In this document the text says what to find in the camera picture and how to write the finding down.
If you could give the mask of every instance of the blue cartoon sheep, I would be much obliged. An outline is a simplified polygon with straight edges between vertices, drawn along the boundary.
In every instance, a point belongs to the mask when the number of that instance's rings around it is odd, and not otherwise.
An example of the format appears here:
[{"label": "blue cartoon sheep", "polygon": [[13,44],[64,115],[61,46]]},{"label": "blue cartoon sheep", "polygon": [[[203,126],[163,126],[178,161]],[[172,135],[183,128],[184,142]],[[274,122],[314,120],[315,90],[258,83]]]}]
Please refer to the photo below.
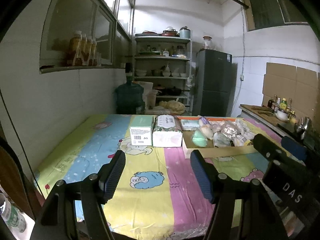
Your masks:
[{"label": "blue cartoon sheep", "polygon": [[130,179],[130,186],[133,188],[147,189],[161,185],[164,181],[162,172],[158,171],[143,171],[136,172]]}]

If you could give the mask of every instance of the white lettering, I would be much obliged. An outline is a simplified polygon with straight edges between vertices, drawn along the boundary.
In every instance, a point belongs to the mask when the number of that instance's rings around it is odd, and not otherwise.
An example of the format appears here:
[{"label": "white lettering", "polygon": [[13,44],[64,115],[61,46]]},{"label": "white lettering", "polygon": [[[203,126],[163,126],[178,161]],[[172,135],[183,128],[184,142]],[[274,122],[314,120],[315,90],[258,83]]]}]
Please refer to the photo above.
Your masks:
[{"label": "white lettering", "polygon": [[284,187],[282,188],[284,191],[287,191],[290,187],[290,184],[287,182]]},{"label": "white lettering", "polygon": [[291,197],[293,197],[295,191],[296,191],[296,190],[294,189],[293,191],[291,191],[291,192],[289,193],[289,195],[290,195]]},{"label": "white lettering", "polygon": [[298,203],[300,201],[300,199],[302,199],[302,196],[301,195],[298,195],[297,198],[294,200],[295,203]]}]

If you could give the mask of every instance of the metal screw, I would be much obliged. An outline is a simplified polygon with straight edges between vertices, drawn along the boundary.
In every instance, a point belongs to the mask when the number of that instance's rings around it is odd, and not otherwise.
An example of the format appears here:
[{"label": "metal screw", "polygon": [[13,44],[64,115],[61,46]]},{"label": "metal screw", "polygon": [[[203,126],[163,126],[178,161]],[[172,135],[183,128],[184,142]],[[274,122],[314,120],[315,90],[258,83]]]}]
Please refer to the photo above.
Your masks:
[{"label": "metal screw", "polygon": [[277,166],[280,166],[280,162],[277,161],[277,160],[273,160],[273,163],[274,163],[275,165],[277,165]]},{"label": "metal screw", "polygon": [[60,179],[60,180],[58,180],[57,182],[56,182],[56,185],[57,186],[61,186],[61,185],[63,185],[64,184],[64,180],[63,179]]},{"label": "metal screw", "polygon": [[98,177],[96,173],[92,173],[89,175],[89,180],[95,180]]},{"label": "metal screw", "polygon": [[256,185],[256,186],[260,185],[260,181],[258,179],[252,179],[251,181],[253,185]]},{"label": "metal screw", "polygon": [[219,179],[226,179],[228,176],[225,173],[219,173],[218,178]]}]

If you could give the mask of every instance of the refrigerator door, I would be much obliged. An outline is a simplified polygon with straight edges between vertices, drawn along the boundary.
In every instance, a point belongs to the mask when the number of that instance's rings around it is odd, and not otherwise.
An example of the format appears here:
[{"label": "refrigerator door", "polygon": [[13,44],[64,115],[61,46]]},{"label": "refrigerator door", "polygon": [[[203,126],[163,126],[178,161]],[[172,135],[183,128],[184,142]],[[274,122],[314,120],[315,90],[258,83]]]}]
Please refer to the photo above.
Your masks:
[{"label": "refrigerator door", "polygon": [[229,97],[230,93],[228,92],[204,90],[202,94],[200,115],[215,117],[227,116]]},{"label": "refrigerator door", "polygon": [[204,90],[230,92],[234,84],[232,56],[220,51],[206,49],[204,53]]}]

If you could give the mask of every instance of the pink stripe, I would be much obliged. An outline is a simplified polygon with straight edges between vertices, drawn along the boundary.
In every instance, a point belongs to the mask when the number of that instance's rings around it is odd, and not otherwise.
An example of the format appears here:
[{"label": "pink stripe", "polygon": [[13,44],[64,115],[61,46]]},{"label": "pink stripe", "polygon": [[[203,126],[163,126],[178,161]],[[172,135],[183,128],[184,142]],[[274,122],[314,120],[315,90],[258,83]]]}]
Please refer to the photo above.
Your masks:
[{"label": "pink stripe", "polygon": [[275,140],[278,143],[281,143],[281,137],[277,135],[271,128],[266,127],[263,123],[258,123],[252,118],[244,118],[246,121],[252,123],[254,126],[260,128],[261,130],[265,131],[267,135],[269,135],[273,140]]},{"label": "pink stripe", "polygon": [[164,157],[174,213],[174,232],[208,226],[214,205],[203,197],[190,159],[185,159],[182,147],[164,148]]}]

